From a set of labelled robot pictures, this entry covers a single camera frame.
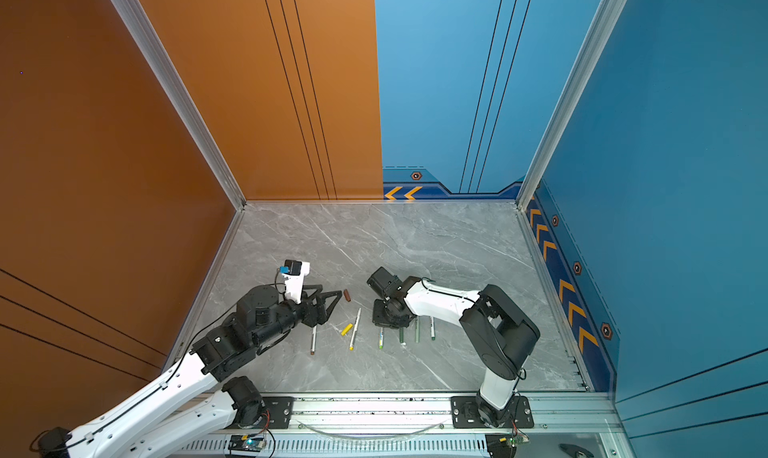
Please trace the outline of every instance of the marker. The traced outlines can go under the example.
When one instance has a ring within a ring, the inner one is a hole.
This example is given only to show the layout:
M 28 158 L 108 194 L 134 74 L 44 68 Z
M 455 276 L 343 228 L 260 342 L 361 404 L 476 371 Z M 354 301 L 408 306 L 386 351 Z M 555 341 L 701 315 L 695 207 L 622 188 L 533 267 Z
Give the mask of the marker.
M 355 319 L 355 327 L 352 328 L 352 338 L 350 339 L 350 351 L 355 349 L 355 335 L 357 335 L 357 326 L 360 324 L 360 312 L 362 308 L 357 310 L 357 318 Z

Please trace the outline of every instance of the brown wall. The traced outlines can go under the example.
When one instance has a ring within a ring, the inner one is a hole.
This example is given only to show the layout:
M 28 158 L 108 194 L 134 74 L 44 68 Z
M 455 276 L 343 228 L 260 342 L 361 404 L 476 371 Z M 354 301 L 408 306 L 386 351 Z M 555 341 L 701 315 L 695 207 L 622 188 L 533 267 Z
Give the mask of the brown wall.
M 140 1 L 247 199 L 381 199 L 374 0 Z
M 234 210 L 109 0 L 0 23 L 0 455 L 32 456 L 157 376 Z

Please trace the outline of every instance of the black diagonal stripe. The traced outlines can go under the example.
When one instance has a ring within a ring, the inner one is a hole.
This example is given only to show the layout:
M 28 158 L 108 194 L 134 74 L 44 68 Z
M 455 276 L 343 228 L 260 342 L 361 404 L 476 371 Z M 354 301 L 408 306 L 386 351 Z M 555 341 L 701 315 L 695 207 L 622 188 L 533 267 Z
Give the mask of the black diagonal stripe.
M 304 56 L 306 57 L 306 68 L 310 71 L 310 85 L 312 86 L 312 93 L 315 96 L 315 107 L 317 108 L 317 118 L 320 121 L 320 136 L 322 137 L 322 145 L 326 148 L 326 158 L 328 159 L 328 171 L 331 175 L 331 184 L 333 185 L 333 196 L 338 200 L 339 195 L 336 194 L 336 181 L 333 179 L 333 167 L 331 166 L 331 156 L 328 155 L 328 144 L 326 143 L 326 132 L 322 128 L 322 115 L 320 114 L 320 105 L 317 104 L 317 90 L 315 89 L 315 81 L 312 79 L 312 67 L 310 66 L 310 56 L 306 52 L 306 42 L 304 41 L 304 31 L 301 27 L 301 18 L 299 18 L 299 5 L 296 0 L 293 0 L 293 7 L 296 10 L 296 20 L 299 21 L 299 32 L 301 33 L 301 44 L 304 47 Z
M 755 351 L 753 353 L 746 354 L 743 357 L 735 358 L 734 360 L 731 360 L 731 361 L 726 361 L 725 363 L 719 364 L 719 365 L 717 365 L 715 367 L 707 368 L 706 370 L 699 371 L 698 373 L 690 374 L 688 376 L 683 376 L 682 378 L 679 378 L 679 379 L 677 379 L 675 381 L 670 381 L 669 383 L 656 386 L 655 388 L 651 388 L 650 390 L 645 390 L 645 391 L 643 391 L 641 393 L 634 394 L 634 395 L 628 396 L 626 398 L 622 398 L 621 400 L 618 400 L 616 403 L 621 403 L 622 401 L 627 401 L 627 400 L 631 400 L 632 398 L 637 398 L 638 396 L 645 395 L 646 393 L 650 393 L 651 391 L 660 390 L 661 388 L 664 388 L 665 386 L 674 385 L 676 383 L 679 383 L 680 381 L 685 381 L 685 380 L 688 380 L 689 378 L 693 378 L 694 376 L 699 376 L 699 375 L 702 375 L 702 374 L 705 374 L 705 373 L 709 373 L 710 371 L 716 370 L 718 368 L 726 367 L 726 366 L 728 366 L 730 364 L 734 364 L 734 363 L 736 363 L 738 361 L 745 360 L 747 358 L 751 358 L 751 357 L 754 357 L 756 355 L 765 353 L 766 351 L 768 351 L 768 348 L 763 348 L 762 350 L 757 350 L 757 351 Z
M 712 398 L 719 398 L 720 396 L 730 395 L 732 393 L 738 393 L 738 392 L 744 391 L 744 390 L 750 390 L 752 388 L 756 388 L 757 386 L 765 386 L 767 384 L 768 384 L 768 381 L 761 381 L 760 383 L 755 383 L 753 385 L 748 385 L 748 386 L 742 386 L 742 387 L 736 388 L 734 390 L 724 391 L 723 393 L 718 393 L 718 394 L 714 394 L 714 395 L 705 396 L 704 398 L 699 398 L 697 400 L 686 401 L 685 403 L 681 403 L 679 405 L 667 406 L 666 408 L 662 408 L 661 410 L 649 411 L 648 413 L 643 413 L 641 415 L 632 416 L 630 418 L 624 418 L 621 421 L 629 421 L 629 420 L 634 420 L 635 418 L 642 418 L 643 416 L 648 416 L 648 415 L 652 415 L 652 414 L 656 414 L 656 413 L 661 413 L 662 411 L 668 411 L 668 410 L 672 410 L 674 408 L 680 408 L 681 406 L 686 406 L 686 405 L 690 405 L 690 404 L 694 404 L 694 403 L 699 403 L 700 401 L 711 400 Z
M 37 341 L 40 341 L 41 343 L 49 344 L 49 345 L 51 345 L 53 348 L 59 348 L 60 350 L 66 351 L 66 352 L 68 352 L 68 353 L 72 353 L 73 355 L 79 356 L 79 357 L 81 357 L 81 358 L 85 358 L 86 360 L 89 360 L 89 361 L 93 361 L 94 363 L 102 364 L 102 365 L 104 365 L 105 367 L 111 368 L 112 370 L 120 371 L 121 373 L 125 373 L 125 374 L 127 374 L 127 375 L 133 376 L 134 378 L 139 378 L 140 380 L 144 380 L 144 381 L 146 381 L 146 382 L 148 382 L 148 383 L 149 383 L 149 380 L 148 380 L 147 378 L 142 378 L 141 376 L 138 376 L 138 375 L 134 375 L 134 374 L 132 374 L 131 372 L 128 372 L 128 371 L 126 371 L 126 370 L 121 370 L 121 369 L 120 369 L 120 368 L 118 368 L 118 367 L 113 367 L 112 365 L 110 365 L 110 364 L 106 364 L 106 363 L 104 363 L 104 362 L 102 362 L 102 361 L 99 361 L 99 360 L 94 360 L 94 359 L 93 359 L 93 358 L 91 358 L 91 357 L 86 357 L 85 355 L 83 355 L 83 354 L 80 354 L 80 353 L 78 353 L 77 351 L 72 351 L 72 350 L 69 350 L 69 349 L 67 349 L 67 348 L 64 348 L 64 347 L 60 347 L 60 346 L 58 346 L 57 344 L 53 344 L 53 343 L 51 343 L 50 341 L 46 341 L 46 340 L 45 340 L 45 339 L 43 339 L 43 338 L 34 337 L 34 336 L 32 336 L 31 334 L 29 334 L 29 333 L 25 333 L 25 332 L 23 332 L 23 331 L 21 331 L 21 330 L 19 330 L 19 329 L 16 329 L 16 328 L 12 328 L 12 327 L 9 327 L 9 326 L 8 326 L 8 325 L 6 325 L 6 324 L 0 323 L 0 327 L 3 327 L 3 328 L 5 328 L 5 329 L 10 329 L 11 331 L 14 331 L 14 332 L 16 332 L 16 333 L 19 333 L 19 334 L 21 334 L 21 335 L 24 335 L 25 337 L 28 337 L 28 338 L 32 338 L 32 339 L 36 339 Z
M 764 415 L 768 415 L 768 411 L 763 411 L 761 413 L 755 413 L 755 414 L 751 414 L 751 415 L 736 416 L 734 418 L 726 418 L 724 420 L 710 421 L 710 422 L 702 423 L 702 424 L 698 424 L 698 425 L 681 426 L 680 428 L 673 428 L 672 430 L 656 431 L 654 433 L 646 433 L 644 435 L 629 436 L 629 439 L 630 440 L 634 440 L 635 438 L 645 438 L 646 436 L 654 436 L 654 435 L 661 435 L 661 434 L 665 434 L 665 433 L 672 433 L 673 431 L 690 430 L 691 428 L 699 428 L 701 426 L 708 426 L 708 425 L 717 425 L 717 424 L 721 424 L 721 423 L 728 423 L 729 421 L 745 420 L 747 418 L 756 418 L 757 416 L 764 416 Z
M 47 317 L 47 316 L 45 316 L 43 313 L 39 313 L 38 311 L 35 311 L 34 309 L 31 309 L 31 308 L 27 308 L 27 307 L 25 307 L 25 306 L 24 306 L 23 304 L 21 304 L 21 303 L 16 303 L 16 302 L 15 302 L 13 299 L 10 299 L 10 298 L 7 298 L 7 297 L 4 297 L 4 296 L 2 296 L 1 294 L 0 294 L 0 299 L 5 299 L 5 300 L 6 300 L 6 301 L 8 301 L 9 303 L 13 303 L 13 304 L 15 304 L 16 306 L 18 306 L 18 307 L 20 307 L 20 308 L 26 309 L 27 311 L 30 311 L 30 312 L 32 312 L 32 313 L 34 313 L 34 314 L 38 315 L 39 317 L 43 317 L 43 318 L 45 318 L 45 319 L 47 319 L 47 320 L 49 320 L 49 321 L 53 321 L 54 323 L 56 323 L 56 324 L 58 324 L 58 325 L 61 325 L 61 326 L 63 326 L 64 328 L 67 328 L 67 329 L 71 329 L 71 330 L 72 330 L 72 331 L 74 331 L 75 333 L 81 334 L 81 335 L 82 335 L 82 336 L 84 336 L 84 337 L 87 337 L 87 338 L 91 338 L 93 341 L 96 341 L 96 342 L 98 342 L 98 343 L 101 343 L 101 344 L 103 344 L 105 347 L 110 347 L 110 348 L 111 348 L 111 349 L 113 349 L 113 350 L 119 351 L 120 353 L 122 353 L 122 354 L 125 354 L 125 355 L 128 355 L 128 356 L 129 356 L 129 357 L 131 357 L 131 358 L 135 358 L 136 360 L 139 360 L 139 361 L 141 361 L 141 362 L 143 362 L 143 363 L 146 363 L 146 364 L 150 365 L 151 367 L 155 367 L 155 368 L 158 368 L 158 369 L 160 369 L 160 367 L 159 367 L 158 365 L 156 365 L 156 364 L 152 364 L 152 363 L 150 363 L 150 362 L 149 362 L 149 361 L 147 361 L 147 360 L 142 360 L 140 357 L 136 357 L 136 356 L 134 356 L 134 355 L 130 354 L 129 352 L 127 352 L 127 351 L 123 351 L 123 350 L 121 350 L 120 348 L 117 348 L 117 347 L 113 347 L 113 346 L 112 346 L 112 345 L 110 345 L 109 343 L 105 343 L 104 341 L 101 341 L 99 338 L 94 338 L 94 337 L 92 337 L 90 334 L 86 334 L 86 333 L 83 333 L 83 332 L 82 332 L 82 331 L 80 331 L 79 329 L 74 329 L 74 328 L 72 328 L 72 327 L 70 327 L 70 326 L 68 326 L 68 325 L 66 325 L 66 324 L 64 324 L 64 323 L 62 323 L 61 321 L 58 321 L 58 320 L 56 320 L 56 319 L 53 319 L 53 318 L 51 318 L 51 317 Z
M 304 84 L 301 80 L 301 71 L 299 71 L 299 61 L 296 59 L 296 50 L 293 48 L 293 38 L 290 36 L 290 28 L 288 27 L 288 18 L 286 17 L 286 10 L 283 7 L 283 0 L 280 0 L 280 10 L 283 11 L 283 21 L 286 23 L 286 31 L 288 32 L 288 42 L 290 43 L 290 52 L 293 54 L 293 64 L 296 66 L 296 75 L 299 77 L 299 87 L 301 88 L 301 95 L 304 98 L 304 108 L 306 109 L 306 119 L 310 122 L 310 131 L 312 132 L 312 141 L 315 142 L 315 154 L 317 155 L 317 164 L 320 166 L 320 175 L 322 176 L 322 185 L 326 188 L 326 199 L 330 199 L 328 194 L 328 183 L 326 182 L 326 173 L 322 170 L 322 161 L 320 160 L 320 149 L 317 146 L 317 138 L 315 137 L 315 127 L 312 126 L 312 116 L 310 116 L 310 106 L 306 103 L 306 92 L 304 92 Z
M 315 176 L 315 168 L 312 166 L 312 158 L 310 158 L 310 148 L 306 145 L 306 137 L 304 136 L 304 128 L 301 126 L 301 119 L 299 118 L 299 108 L 296 107 L 296 99 L 293 98 L 293 89 L 290 87 L 290 80 L 288 79 L 288 69 L 286 68 L 286 62 L 283 60 L 283 51 L 280 49 L 280 42 L 277 40 L 277 30 L 275 30 L 275 22 L 272 20 L 272 12 L 270 11 L 270 3 L 264 0 L 266 4 L 266 13 L 270 16 L 270 23 L 272 24 L 272 32 L 275 35 L 275 43 L 277 44 L 277 52 L 280 54 L 280 62 L 283 63 L 283 72 L 286 75 L 286 83 L 288 84 L 288 92 L 290 92 L 290 99 L 293 101 L 293 111 L 296 112 L 296 121 L 299 122 L 299 131 L 301 131 L 301 139 L 304 141 L 304 150 L 306 151 L 306 160 L 310 162 L 310 171 L 312 171 L 312 180 L 315 182 L 315 190 L 317 191 L 317 199 L 320 197 L 320 188 L 317 186 L 317 176 Z
M 472 135 L 475 134 L 475 125 L 478 121 L 478 112 L 480 111 L 480 100 L 482 99 L 482 88 L 485 87 L 485 75 L 488 74 L 488 63 L 491 62 L 491 50 L 493 49 L 493 39 L 496 37 L 496 27 L 498 26 L 498 16 L 502 12 L 502 2 L 498 0 L 498 11 L 496 11 L 496 21 L 493 24 L 493 33 L 491 34 L 491 45 L 488 47 L 488 57 L 485 59 L 485 71 L 482 74 L 482 83 L 480 84 L 480 95 L 478 96 L 478 105 L 475 108 L 475 119 L 472 120 L 472 131 L 469 133 L 469 145 L 467 145 L 467 156 L 464 158 L 464 171 L 462 171 L 462 182 L 458 184 L 458 192 L 462 192 L 464 186 L 464 175 L 467 173 L 467 163 L 469 162 L 469 150 L 472 149 Z
M 496 78 L 493 80 L 493 88 L 491 89 L 491 100 L 488 102 L 488 109 L 485 110 L 485 122 L 483 122 L 482 125 L 482 132 L 480 133 L 480 142 L 478 144 L 478 153 L 475 155 L 475 164 L 472 166 L 472 175 L 469 177 L 469 187 L 467 188 L 467 192 L 472 191 L 472 180 L 475 179 L 475 169 L 478 165 L 478 157 L 480 157 L 480 150 L 482 149 L 482 138 L 485 134 L 485 126 L 488 125 L 488 115 L 491 114 L 491 107 L 493 106 L 493 95 L 496 92 L 496 84 L 498 83 L 498 73 L 502 69 L 502 62 L 504 61 L 504 51 L 507 49 L 507 39 L 509 38 L 509 30 L 512 27 L 512 19 L 514 18 L 514 10 L 518 6 L 518 0 L 514 0 L 514 4 L 512 6 L 512 14 L 509 15 L 509 24 L 507 25 L 507 34 L 504 36 L 504 46 L 502 47 L 502 57 L 498 60 L 498 67 L 496 68 Z
M 96 321 L 97 323 L 103 324 L 105 327 L 107 327 L 107 328 L 109 328 L 109 329 L 112 329 L 112 330 L 114 330 L 114 331 L 117 331 L 118 333 L 120 333 L 120 334 L 121 334 L 121 335 L 123 335 L 124 337 L 127 337 L 127 338 L 131 338 L 131 339 L 132 339 L 133 341 L 135 341 L 136 343 L 142 344 L 142 345 L 144 345 L 145 347 L 149 348 L 150 350 L 152 350 L 152 351 L 157 351 L 159 354 L 161 354 L 161 355 L 165 356 L 165 353 L 163 353 L 162 351 L 160 351 L 160 350 L 156 350 L 155 348 L 152 348 L 152 347 L 151 347 L 151 346 L 149 346 L 148 344 L 146 344 L 146 343 L 144 343 L 144 342 L 142 342 L 142 341 L 139 341 L 138 339 L 136 339 L 136 338 L 134 338 L 134 337 L 130 336 L 130 335 L 129 335 L 129 334 L 127 334 L 127 333 L 123 333 L 122 331 L 120 331 L 120 329 L 117 329 L 117 328 L 115 328 L 115 327 L 113 327 L 113 326 L 110 326 L 110 325 L 106 324 L 104 321 L 101 321 L 100 319 L 98 319 L 98 318 L 96 318 L 96 317 L 93 317 L 93 316 L 91 316 L 91 315 L 90 315 L 90 314 L 88 314 L 88 313 L 85 313 L 85 312 L 84 312 L 82 309 L 79 309 L 79 308 L 76 308 L 76 307 L 72 306 L 71 304 L 67 303 L 67 302 L 66 302 L 66 301 L 64 301 L 63 299 L 58 299 L 58 298 L 56 298 L 54 295 L 52 295 L 52 294 L 50 294 L 50 293 L 48 293 L 48 292 L 46 292 L 46 291 L 43 291 L 43 290 L 41 290 L 40 288 L 38 288 L 38 287 L 34 286 L 33 284 L 31 284 L 31 283 L 29 283 L 29 282 L 27 282 L 27 281 L 24 281 L 24 280 L 22 280 L 20 277 L 17 277 L 17 276 L 15 276 L 15 275 L 13 275 L 13 274 L 10 274 L 8 271 L 5 271 L 5 270 L 3 270 L 2 268 L 0 268 L 0 271 L 2 271 L 3 273 L 7 274 L 9 277 L 13 278 L 14 280 L 17 280 L 19 283 L 24 283 L 24 284 L 26 284 L 27 286 L 29 286 L 30 288 L 32 288 L 33 290 L 37 290 L 37 291 L 39 291 L 40 293 L 43 293 L 45 296 L 47 296 L 47 297 L 49 297 L 49 298 L 51 298 L 51 299 L 55 299 L 56 301 L 58 301 L 59 303 L 63 304 L 64 306 L 66 306 L 66 307 L 69 307 L 69 308 L 71 308 L 71 309 L 74 309 L 74 310 L 75 310 L 75 311 L 77 311 L 78 313 L 80 313 L 80 314 L 83 314 L 83 315 L 85 315 L 85 316 L 87 316 L 87 317 L 91 318 L 93 321 Z
M 512 63 L 509 65 L 509 72 L 507 73 L 507 82 L 504 83 L 504 91 L 502 91 L 502 100 L 498 104 L 498 110 L 496 111 L 496 119 L 493 122 L 493 129 L 491 130 L 491 137 L 488 139 L 488 147 L 485 149 L 485 158 L 482 161 L 482 169 L 480 170 L 480 177 L 478 178 L 478 186 L 475 188 L 475 193 L 480 189 L 480 180 L 482 179 L 483 171 L 485 171 L 485 162 L 488 160 L 488 152 L 491 150 L 491 143 L 493 142 L 493 135 L 496 132 L 496 124 L 498 123 L 498 116 L 502 112 L 502 104 L 504 104 L 504 95 L 507 93 L 507 84 L 509 84 L 509 77 L 512 75 L 512 66 L 514 66 L 514 57 L 518 55 L 518 47 L 520 46 L 520 37 L 523 36 L 523 28 L 525 27 L 525 19 L 528 17 L 528 10 L 531 7 L 531 0 L 528 0 L 528 6 L 525 7 L 525 14 L 523 15 L 523 24 L 520 26 L 520 33 L 518 33 L 518 43 L 514 46 L 514 53 L 512 53 Z

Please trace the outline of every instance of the yellow arrow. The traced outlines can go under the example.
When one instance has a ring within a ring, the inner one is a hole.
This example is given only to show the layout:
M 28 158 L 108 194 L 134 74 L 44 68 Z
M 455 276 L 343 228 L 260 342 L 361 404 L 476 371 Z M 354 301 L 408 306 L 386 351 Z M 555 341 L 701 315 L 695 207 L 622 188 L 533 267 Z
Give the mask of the yellow arrow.
M 581 314 L 581 316 L 585 318 L 587 317 L 587 314 L 584 312 L 584 310 L 573 304 L 571 301 L 571 303 L 568 303 L 568 322 L 571 324 L 571 326 L 574 325 L 574 311 Z
M 531 210 L 531 228 L 533 228 L 533 215 L 534 214 L 541 215 L 542 213 L 539 210 Z
M 551 241 L 544 240 L 544 261 L 547 261 L 547 248 L 558 249 Z
M 413 194 L 414 194 L 414 193 L 416 193 L 416 192 L 417 192 L 418 190 L 420 190 L 420 189 L 422 189 L 422 187 L 421 187 L 421 186 L 417 186 L 417 187 L 413 188 L 413 189 L 412 189 L 412 190 L 410 190 L 408 193 L 406 193 L 406 197 L 407 197 L 409 200 L 411 200 L 411 201 L 416 201 L 416 198 L 415 198 L 415 197 L 413 197 Z
M 600 347 L 597 338 L 593 337 L 586 329 L 580 327 L 578 329 L 578 348 L 579 351 L 581 351 L 581 354 L 584 354 L 584 338 L 589 339 L 594 343 L 594 346 Z
M 560 302 L 561 303 L 563 302 L 563 288 L 566 289 L 566 290 L 571 290 L 574 293 L 576 293 L 576 290 L 574 290 L 573 285 L 571 285 L 567 281 L 560 280 Z
M 536 225 L 536 243 L 540 243 L 541 242 L 542 231 L 549 231 L 549 228 L 547 228 L 543 224 L 537 224 Z
M 397 193 L 401 189 L 402 189 L 402 186 L 395 186 L 392 188 L 391 191 L 389 191 L 389 193 L 385 194 L 384 196 L 388 197 L 392 201 L 397 201 L 397 198 L 395 198 L 393 194 Z

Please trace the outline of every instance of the blue wall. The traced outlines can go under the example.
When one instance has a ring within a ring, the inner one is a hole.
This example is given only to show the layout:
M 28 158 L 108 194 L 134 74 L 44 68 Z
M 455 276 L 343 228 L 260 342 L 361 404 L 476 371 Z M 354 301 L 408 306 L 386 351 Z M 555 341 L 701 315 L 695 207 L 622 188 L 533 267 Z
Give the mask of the blue wall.
M 766 30 L 765 0 L 629 0 L 544 175 L 618 327 L 641 457 L 765 425 L 739 418 L 768 410 Z
M 530 0 L 526 16 L 528 1 L 376 0 L 385 167 L 454 193 L 528 171 L 600 0 Z

